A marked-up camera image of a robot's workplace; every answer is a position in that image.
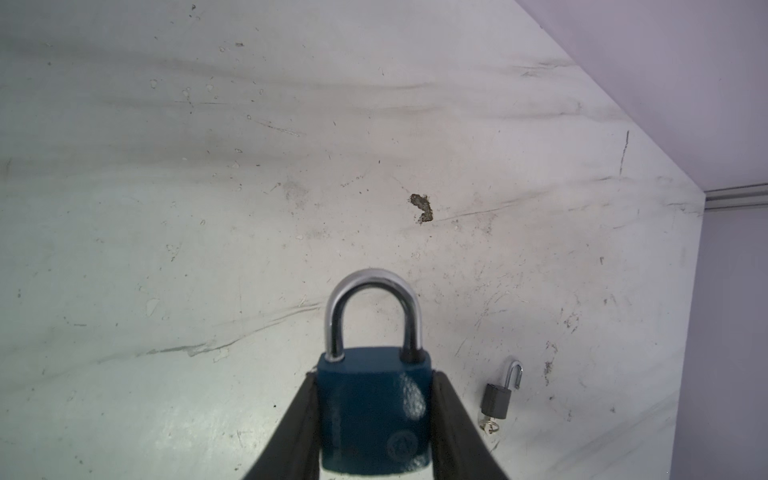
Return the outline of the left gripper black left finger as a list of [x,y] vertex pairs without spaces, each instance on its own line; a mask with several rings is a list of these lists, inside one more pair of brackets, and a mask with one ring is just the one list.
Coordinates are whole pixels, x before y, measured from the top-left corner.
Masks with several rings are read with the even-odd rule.
[[309,372],[246,480],[320,478],[320,409]]

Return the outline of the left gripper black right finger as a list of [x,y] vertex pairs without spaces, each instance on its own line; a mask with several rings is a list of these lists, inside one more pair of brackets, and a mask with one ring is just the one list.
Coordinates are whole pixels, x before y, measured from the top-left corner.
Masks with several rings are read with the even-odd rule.
[[508,477],[481,439],[449,378],[434,370],[430,399],[432,471],[436,480]]

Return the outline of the black padlock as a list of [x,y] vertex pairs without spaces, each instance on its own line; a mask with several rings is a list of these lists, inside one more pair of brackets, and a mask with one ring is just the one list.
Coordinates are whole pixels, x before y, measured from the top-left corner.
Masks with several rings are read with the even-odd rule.
[[512,391],[520,389],[523,372],[522,363],[512,360],[501,385],[488,383],[485,386],[480,405],[480,411],[484,416],[500,420],[507,418]]

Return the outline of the large blue padlock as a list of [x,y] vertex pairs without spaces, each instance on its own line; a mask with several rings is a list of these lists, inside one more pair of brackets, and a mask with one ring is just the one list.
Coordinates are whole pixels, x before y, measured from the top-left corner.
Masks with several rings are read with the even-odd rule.
[[[403,310],[401,346],[345,348],[343,319],[357,292],[389,292]],[[323,469],[386,476],[426,467],[430,453],[433,370],[423,348],[416,294],[398,275],[365,269],[331,293],[324,320],[325,352],[316,367]]]

